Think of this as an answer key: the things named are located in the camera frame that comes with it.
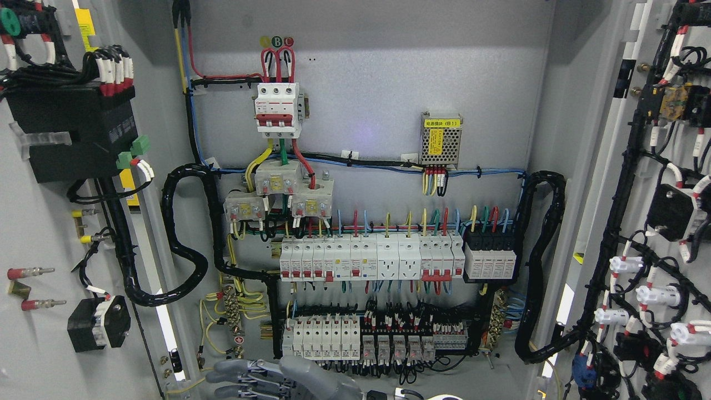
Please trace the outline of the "grey second robot hand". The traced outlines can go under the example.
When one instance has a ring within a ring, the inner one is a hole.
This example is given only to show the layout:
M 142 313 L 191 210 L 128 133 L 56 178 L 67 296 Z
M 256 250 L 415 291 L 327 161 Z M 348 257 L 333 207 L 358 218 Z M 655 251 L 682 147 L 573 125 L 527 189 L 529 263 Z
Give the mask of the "grey second robot hand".
M 231 359 L 215 364 L 206 382 L 220 384 L 217 398 L 246 399 L 364 399 L 357 383 L 317 363 L 284 356 L 279 363 Z

